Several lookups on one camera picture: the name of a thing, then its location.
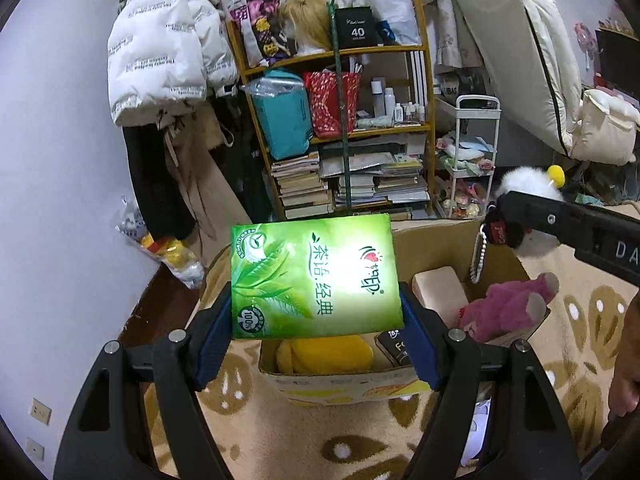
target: pink plush bear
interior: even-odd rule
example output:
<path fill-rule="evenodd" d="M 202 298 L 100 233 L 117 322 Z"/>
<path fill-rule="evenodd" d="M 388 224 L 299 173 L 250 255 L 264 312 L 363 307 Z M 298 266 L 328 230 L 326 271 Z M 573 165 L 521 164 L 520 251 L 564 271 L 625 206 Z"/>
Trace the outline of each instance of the pink plush bear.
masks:
<path fill-rule="evenodd" d="M 531 328 L 542 320 L 559 289 L 552 272 L 528 282 L 496 283 L 489 286 L 486 298 L 460 309 L 458 327 L 479 343 Z"/>

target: white rolling cart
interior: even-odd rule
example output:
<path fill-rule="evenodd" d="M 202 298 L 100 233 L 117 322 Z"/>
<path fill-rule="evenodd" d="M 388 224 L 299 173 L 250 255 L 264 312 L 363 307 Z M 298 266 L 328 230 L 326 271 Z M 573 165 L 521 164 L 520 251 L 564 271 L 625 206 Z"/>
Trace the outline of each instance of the white rolling cart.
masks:
<path fill-rule="evenodd" d="M 482 100 L 482 101 L 487 101 L 489 103 L 495 103 L 495 105 L 494 107 L 487 108 L 487 109 L 463 108 L 462 104 L 464 103 L 464 101 L 469 101 L 469 100 Z M 447 103 L 441 98 L 437 99 L 437 103 L 440 110 L 442 110 L 444 113 L 451 116 L 452 118 L 455 118 L 456 120 L 456 143 L 455 143 L 456 153 L 454 156 L 453 166 L 438 162 L 439 169 L 447 170 L 449 172 L 452 179 L 452 183 L 451 183 L 451 193 L 449 196 L 450 205 L 448 210 L 445 210 L 443 208 L 439 200 L 435 201 L 436 208 L 438 209 L 438 212 L 443 218 L 451 218 L 454 204 L 455 204 L 454 195 L 456 192 L 457 181 L 461 178 L 478 178 L 482 176 L 488 176 L 489 185 L 486 190 L 486 199 L 484 200 L 484 206 L 480 211 L 480 215 L 478 217 L 475 217 L 475 218 L 481 218 L 486 214 L 488 198 L 491 193 L 491 186 L 494 182 L 495 157 L 498 152 L 498 130 L 500 129 L 500 114 L 502 112 L 500 110 L 500 101 L 497 98 L 488 96 L 488 95 L 462 95 L 457 98 L 455 107 Z M 480 174 L 476 174 L 467 168 L 461 167 L 460 162 L 458 160 L 458 152 L 460 150 L 460 121 L 465 119 L 495 121 L 495 130 L 494 130 L 495 133 L 494 133 L 494 142 L 493 142 L 494 152 L 492 154 L 492 163 L 494 166 L 490 170 L 482 171 Z"/>

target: white plush toy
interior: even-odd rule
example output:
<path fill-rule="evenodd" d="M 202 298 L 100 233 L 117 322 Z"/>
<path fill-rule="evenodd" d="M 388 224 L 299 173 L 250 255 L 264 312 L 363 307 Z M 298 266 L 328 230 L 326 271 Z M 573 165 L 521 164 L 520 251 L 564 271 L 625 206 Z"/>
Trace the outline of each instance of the white plush toy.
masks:
<path fill-rule="evenodd" d="M 559 187 L 564 186 L 564 171 L 559 166 L 551 166 L 546 172 L 526 166 L 510 171 L 502 178 L 497 197 L 510 191 L 519 191 L 562 202 Z M 522 244 L 515 249 L 518 256 L 544 256 L 558 247 L 555 236 L 540 231 L 525 233 Z"/>

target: white mattress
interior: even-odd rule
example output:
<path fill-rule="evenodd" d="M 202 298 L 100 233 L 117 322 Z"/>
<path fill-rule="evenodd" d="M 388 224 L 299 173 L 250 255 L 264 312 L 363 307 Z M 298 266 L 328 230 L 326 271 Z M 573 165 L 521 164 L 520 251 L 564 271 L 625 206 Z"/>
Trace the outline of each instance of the white mattress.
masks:
<path fill-rule="evenodd" d="M 580 72 L 555 1 L 457 1 L 505 115 L 557 152 L 570 153 Z"/>

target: beige coat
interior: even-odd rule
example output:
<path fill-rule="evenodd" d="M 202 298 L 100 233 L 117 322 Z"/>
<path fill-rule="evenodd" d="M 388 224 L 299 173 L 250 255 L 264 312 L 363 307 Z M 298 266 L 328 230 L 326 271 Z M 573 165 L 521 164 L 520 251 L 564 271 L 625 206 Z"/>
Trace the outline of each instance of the beige coat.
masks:
<path fill-rule="evenodd" d="M 208 266 L 231 242 L 231 226 L 250 224 L 247 213 L 209 155 L 212 137 L 222 139 L 220 126 L 212 110 L 207 120 L 187 120 L 171 138 L 165 136 L 167 167 L 178 181 L 180 193 L 196 220 L 193 233 L 183 243 Z"/>

